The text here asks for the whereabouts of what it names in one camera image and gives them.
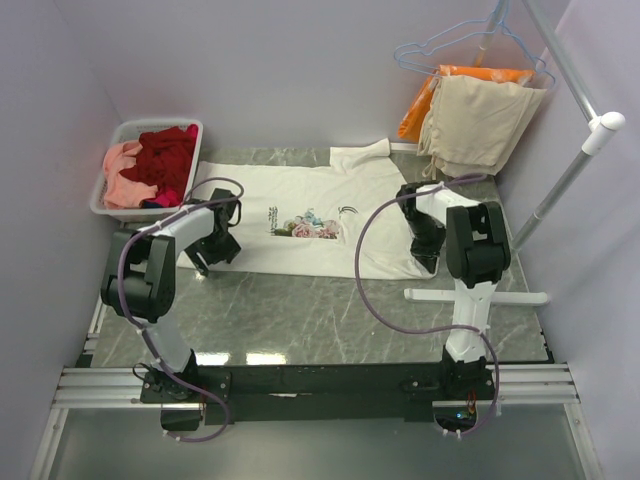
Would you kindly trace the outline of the white floral print t-shirt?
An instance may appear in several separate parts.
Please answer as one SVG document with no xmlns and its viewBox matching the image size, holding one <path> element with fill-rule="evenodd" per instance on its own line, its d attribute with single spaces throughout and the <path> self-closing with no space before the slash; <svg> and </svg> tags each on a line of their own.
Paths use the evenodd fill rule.
<svg viewBox="0 0 640 480">
<path fill-rule="evenodd" d="M 245 189 L 230 233 L 241 247 L 213 270 L 364 279 L 430 279 L 411 255 L 412 233 L 400 208 L 374 211 L 405 179 L 383 139 L 333 147 L 326 166 L 228 165 L 203 162 L 196 195 L 207 199 L 227 181 Z"/>
</svg>

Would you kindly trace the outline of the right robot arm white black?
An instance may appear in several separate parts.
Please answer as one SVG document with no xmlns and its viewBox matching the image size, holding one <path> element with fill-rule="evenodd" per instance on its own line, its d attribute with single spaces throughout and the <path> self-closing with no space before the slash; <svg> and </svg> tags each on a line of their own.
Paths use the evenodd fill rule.
<svg viewBox="0 0 640 480">
<path fill-rule="evenodd" d="M 444 252 L 454 279 L 455 328 L 443 349 L 440 390 L 449 398 L 460 399 L 490 388 L 483 336 L 490 297 L 511 263 L 501 207 L 496 202 L 469 199 L 442 183 L 405 184 L 396 197 L 413 235 L 413 258 L 434 274 Z"/>
</svg>

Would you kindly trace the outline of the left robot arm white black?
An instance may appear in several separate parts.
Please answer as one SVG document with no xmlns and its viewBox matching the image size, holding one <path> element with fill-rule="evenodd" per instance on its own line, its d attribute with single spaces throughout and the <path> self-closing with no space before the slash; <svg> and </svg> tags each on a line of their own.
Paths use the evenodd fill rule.
<svg viewBox="0 0 640 480">
<path fill-rule="evenodd" d="M 231 263 L 241 246 L 230 229 L 241 219 L 238 194 L 216 188 L 210 199 L 189 200 L 172 215 L 113 235 L 100 295 L 102 302 L 135 327 L 152 354 L 151 370 L 176 401 L 193 399 L 200 388 L 194 351 L 169 318 L 176 295 L 179 257 L 203 276 Z"/>
</svg>

